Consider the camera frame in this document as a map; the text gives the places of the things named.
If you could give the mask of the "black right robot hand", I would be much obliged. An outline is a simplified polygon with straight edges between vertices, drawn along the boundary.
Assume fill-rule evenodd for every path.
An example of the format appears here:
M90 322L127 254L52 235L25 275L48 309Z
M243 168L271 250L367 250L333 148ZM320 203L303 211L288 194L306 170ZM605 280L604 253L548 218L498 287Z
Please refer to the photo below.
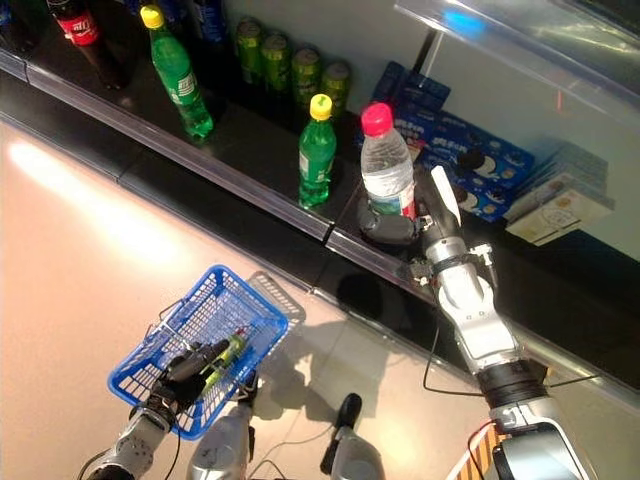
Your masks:
M416 187L415 219L377 213L369 200L361 196L357 207L361 233L378 244L410 245L422 240L426 247L449 237L461 237L458 203L444 167L438 165L429 173L422 168Z

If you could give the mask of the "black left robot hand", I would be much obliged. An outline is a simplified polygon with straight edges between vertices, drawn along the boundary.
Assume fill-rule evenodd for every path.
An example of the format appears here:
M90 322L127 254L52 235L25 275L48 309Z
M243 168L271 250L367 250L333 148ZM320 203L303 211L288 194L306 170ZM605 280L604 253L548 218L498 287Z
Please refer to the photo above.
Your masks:
M148 402L180 413L190 407L204 390L205 371L230 345L226 339L199 344L175 357L154 382Z

